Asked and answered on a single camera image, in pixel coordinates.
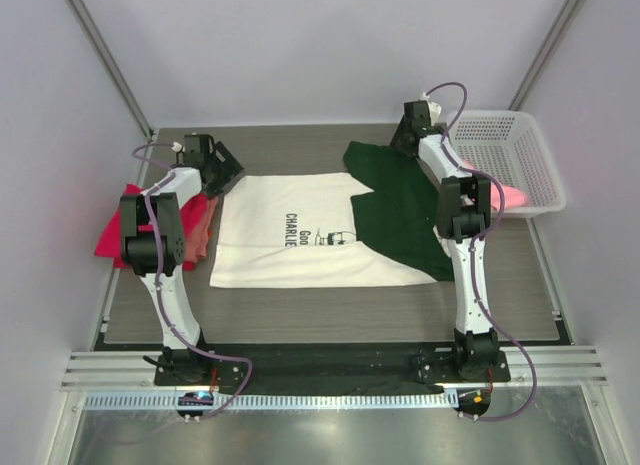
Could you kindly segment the white and green t shirt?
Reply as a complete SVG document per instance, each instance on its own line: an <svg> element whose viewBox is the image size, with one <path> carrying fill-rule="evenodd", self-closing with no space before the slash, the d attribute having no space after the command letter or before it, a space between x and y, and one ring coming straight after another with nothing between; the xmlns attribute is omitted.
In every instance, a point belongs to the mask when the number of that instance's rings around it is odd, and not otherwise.
<svg viewBox="0 0 640 465"><path fill-rule="evenodd" d="M438 191L412 158L352 142L344 171L243 177L223 200L209 284L225 289L429 285L454 279Z"/></svg>

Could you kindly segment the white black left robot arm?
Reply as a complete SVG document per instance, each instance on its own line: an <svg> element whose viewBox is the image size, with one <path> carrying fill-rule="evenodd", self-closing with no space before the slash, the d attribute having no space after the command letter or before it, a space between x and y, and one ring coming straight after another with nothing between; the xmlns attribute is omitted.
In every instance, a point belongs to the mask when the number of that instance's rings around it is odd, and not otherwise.
<svg viewBox="0 0 640 465"><path fill-rule="evenodd" d="M166 170L164 177L137 194L124 195L119 202L121 259L145 285L162 330L160 355L145 355L143 360L155 368L156 381L161 384L203 383L222 362L241 364L251 373L249 359L206 350L183 279L187 241L182 207L200 194L208 199L218 197L244 168L209 134L190 134L181 142L159 146L170 149L176 162L159 162Z"/></svg>

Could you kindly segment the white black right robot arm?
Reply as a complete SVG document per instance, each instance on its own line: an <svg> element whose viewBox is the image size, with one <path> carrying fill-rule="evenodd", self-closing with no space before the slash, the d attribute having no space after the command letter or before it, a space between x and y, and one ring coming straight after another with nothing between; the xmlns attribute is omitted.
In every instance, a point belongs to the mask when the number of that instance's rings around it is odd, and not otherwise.
<svg viewBox="0 0 640 465"><path fill-rule="evenodd" d="M487 381L499 361L499 340L488 311L485 234L491 226L491 181L466 165L439 131L427 99L406 102L390 146L420 159L439 181L436 230L452 259L456 297L453 373Z"/></svg>

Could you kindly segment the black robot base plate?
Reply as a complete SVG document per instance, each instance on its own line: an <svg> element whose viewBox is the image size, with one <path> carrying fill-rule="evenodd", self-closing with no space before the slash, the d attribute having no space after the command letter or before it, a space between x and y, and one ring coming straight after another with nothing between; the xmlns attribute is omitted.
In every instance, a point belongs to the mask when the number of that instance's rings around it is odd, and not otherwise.
<svg viewBox="0 0 640 465"><path fill-rule="evenodd" d="M248 393L267 395L511 379L504 352L460 358L450 343L227 344L217 354L207 358L165 348L143 360L155 367L157 385L219 386L230 392L247 378Z"/></svg>

